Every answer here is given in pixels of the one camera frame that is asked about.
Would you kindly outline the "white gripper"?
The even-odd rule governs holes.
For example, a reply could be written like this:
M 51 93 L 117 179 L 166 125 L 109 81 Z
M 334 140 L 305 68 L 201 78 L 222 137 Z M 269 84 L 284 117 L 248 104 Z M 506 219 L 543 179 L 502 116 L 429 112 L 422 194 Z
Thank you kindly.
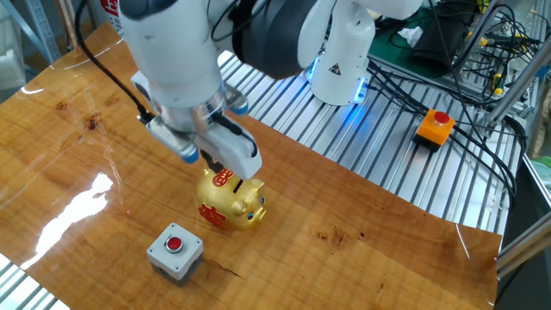
M 260 170 L 257 142 L 226 116 L 228 109 L 246 112 L 248 101 L 238 90 L 222 82 L 209 99 L 194 107 L 165 107 L 155 101 L 142 72 L 135 73 L 131 81 L 156 113 L 145 123 L 147 131 L 184 162 L 193 164 L 202 156 L 214 173 L 227 168 L 243 179 L 253 178 Z

